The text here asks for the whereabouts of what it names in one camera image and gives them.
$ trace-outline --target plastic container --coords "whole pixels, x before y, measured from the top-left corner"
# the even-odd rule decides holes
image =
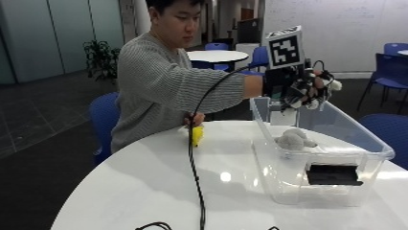
[[[270,98],[250,100],[254,126],[253,148],[266,192],[282,204],[362,206],[393,148],[331,103],[316,110],[301,108],[282,119]],[[301,128],[318,143],[304,150],[282,149],[276,138]]]

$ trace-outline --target blue chair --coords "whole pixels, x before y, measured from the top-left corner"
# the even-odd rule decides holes
[[[204,60],[192,60],[192,66],[197,69],[213,69],[215,64]]]
[[[401,56],[398,51],[408,50],[408,43],[387,43],[385,45],[385,54]]]
[[[371,114],[361,119],[361,123],[393,147],[393,162],[408,170],[408,117]]]
[[[264,76],[266,73],[260,72],[260,67],[269,66],[269,56],[268,56],[268,46],[257,47],[253,53],[253,61],[248,64],[249,70],[241,71],[246,75]]]
[[[208,43],[204,47],[207,50],[230,50],[227,43]]]
[[[230,47],[227,43],[208,43],[204,48],[207,50],[227,50],[227,51],[230,50]],[[216,64],[215,69],[228,71],[230,69],[230,65]]]
[[[382,106],[389,98],[391,88],[407,90],[402,104],[398,109],[398,113],[401,113],[403,106],[407,102],[407,96],[408,96],[408,58],[401,56],[377,54],[377,71],[373,73],[369,85],[362,94],[361,102],[358,105],[358,111],[361,110],[362,101],[374,83],[379,83],[385,87]]]
[[[112,129],[115,128],[120,110],[115,104],[118,92],[110,93],[99,97],[90,106],[91,122],[94,124],[98,138],[102,144],[100,149],[95,152],[95,164],[102,164],[112,155]]]

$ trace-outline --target potted plant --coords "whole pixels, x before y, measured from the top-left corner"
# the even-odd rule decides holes
[[[87,53],[88,78],[96,76],[96,81],[111,79],[115,83],[120,49],[112,49],[106,41],[99,42],[98,40],[84,42],[83,47]]]

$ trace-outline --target white round table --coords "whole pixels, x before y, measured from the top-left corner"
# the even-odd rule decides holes
[[[188,52],[191,60],[203,60],[213,64],[232,63],[246,60],[249,55],[240,51],[192,51]]]
[[[362,207],[282,205],[266,195],[258,174],[253,122],[205,123],[196,164],[208,230],[408,229],[408,172],[386,161]],[[200,229],[200,199],[185,128],[155,134],[115,154],[84,178],[54,230],[132,230],[155,221],[173,230]]]
[[[403,56],[408,56],[408,50],[398,51],[398,53]]]

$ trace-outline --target yellow object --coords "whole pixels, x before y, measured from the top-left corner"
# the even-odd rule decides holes
[[[204,138],[204,133],[205,133],[204,128],[205,128],[204,126],[193,127],[193,137],[192,137],[192,139],[193,139],[193,146],[196,146],[196,147],[200,145],[200,142]]]

